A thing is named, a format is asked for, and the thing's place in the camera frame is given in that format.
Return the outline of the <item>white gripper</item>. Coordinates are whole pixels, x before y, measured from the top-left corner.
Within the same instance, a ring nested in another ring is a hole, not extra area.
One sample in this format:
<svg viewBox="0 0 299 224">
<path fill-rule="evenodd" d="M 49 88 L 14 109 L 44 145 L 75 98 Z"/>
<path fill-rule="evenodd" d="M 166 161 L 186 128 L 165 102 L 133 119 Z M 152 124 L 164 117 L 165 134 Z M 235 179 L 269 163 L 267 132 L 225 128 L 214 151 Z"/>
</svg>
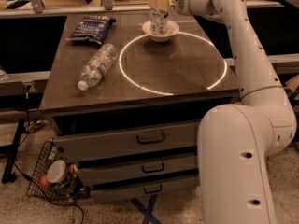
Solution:
<svg viewBox="0 0 299 224">
<path fill-rule="evenodd" d="M 212 0 L 148 0 L 149 7 L 168 11 L 174 2 L 174 10 L 180 15 L 207 16 L 215 12 Z"/>
</svg>

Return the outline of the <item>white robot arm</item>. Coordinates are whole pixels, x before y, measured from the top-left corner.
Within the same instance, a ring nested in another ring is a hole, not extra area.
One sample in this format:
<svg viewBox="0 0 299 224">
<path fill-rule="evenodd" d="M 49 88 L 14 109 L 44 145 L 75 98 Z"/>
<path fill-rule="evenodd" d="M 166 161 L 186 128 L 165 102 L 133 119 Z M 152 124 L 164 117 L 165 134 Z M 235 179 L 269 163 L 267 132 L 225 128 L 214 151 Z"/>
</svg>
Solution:
<svg viewBox="0 0 299 224">
<path fill-rule="evenodd" d="M 210 109 L 197 149 L 204 224 L 277 224 L 265 159 L 294 138 L 291 103 L 248 18 L 246 0 L 149 0 L 153 9 L 221 18 L 240 94 Z"/>
</svg>

